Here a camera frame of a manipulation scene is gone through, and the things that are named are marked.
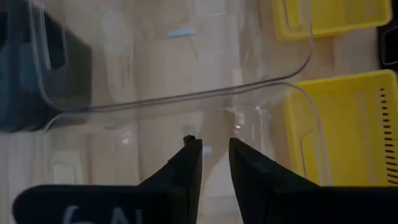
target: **ventilation slot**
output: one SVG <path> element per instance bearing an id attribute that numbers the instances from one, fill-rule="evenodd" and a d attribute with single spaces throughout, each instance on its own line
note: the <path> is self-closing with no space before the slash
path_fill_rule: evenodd
<path id="1" fill-rule="evenodd" d="M 391 127 L 391 120 L 389 119 L 389 112 L 388 112 L 388 104 L 386 100 L 386 94 L 384 93 L 384 89 L 380 89 L 380 107 L 381 107 L 381 114 L 382 114 L 382 127 L 384 128 L 384 151 L 386 152 L 385 155 L 385 162 L 386 162 L 386 170 L 387 170 L 387 181 L 389 185 L 396 185 L 398 186 L 398 161 L 395 155 L 395 148 L 394 148 L 394 136 L 390 131 Z"/>

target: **container wall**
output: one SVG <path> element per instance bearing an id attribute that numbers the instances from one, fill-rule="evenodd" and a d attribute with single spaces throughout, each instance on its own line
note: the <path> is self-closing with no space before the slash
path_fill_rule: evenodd
<path id="1" fill-rule="evenodd" d="M 300 71 L 312 51 L 309 7 L 288 23 L 283 0 L 31 0 L 44 98 L 63 110 L 216 90 Z"/>

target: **yellow plastic basket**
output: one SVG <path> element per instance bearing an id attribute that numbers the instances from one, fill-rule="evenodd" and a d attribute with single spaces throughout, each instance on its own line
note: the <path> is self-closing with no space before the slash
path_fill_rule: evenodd
<path id="1" fill-rule="evenodd" d="M 303 9 L 300 9 L 298 1 L 303 0 L 274 0 L 275 32 L 280 40 L 301 39 L 308 35 L 292 31 L 298 28 L 303 19 Z M 312 15 L 314 37 L 382 26 L 392 18 L 391 0 L 307 1 Z"/>
<path id="2" fill-rule="evenodd" d="M 298 84 L 317 107 L 325 135 L 331 179 L 337 186 L 398 187 L 398 86 L 390 70 L 307 81 Z M 304 98 L 289 95 L 285 104 L 292 164 L 317 182 L 318 155 L 309 139 L 300 144 L 298 128 Z"/>

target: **transparent plastic bin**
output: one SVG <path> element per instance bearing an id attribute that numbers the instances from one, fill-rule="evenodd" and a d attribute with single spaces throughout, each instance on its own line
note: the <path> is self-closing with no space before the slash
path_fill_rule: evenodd
<path id="1" fill-rule="evenodd" d="M 30 0 L 42 94 L 77 110 L 292 77 L 312 51 L 309 6 L 289 28 L 306 39 L 281 43 L 275 2 Z"/>
<path id="2" fill-rule="evenodd" d="M 183 137 L 191 134 L 203 140 L 198 223 L 237 223 L 240 213 L 229 170 L 229 138 L 243 140 L 320 185 L 331 185 L 311 99 L 296 108 L 303 121 L 295 127 L 297 139 L 287 137 L 284 108 L 292 95 L 307 98 L 288 83 L 258 83 L 61 114 L 48 125 L 41 151 L 31 161 L 30 184 L 137 185 L 164 166 L 183 147 Z M 302 141 L 312 144 L 304 149 Z M 296 162 L 294 157 L 305 150 L 316 151 L 316 167 Z"/>

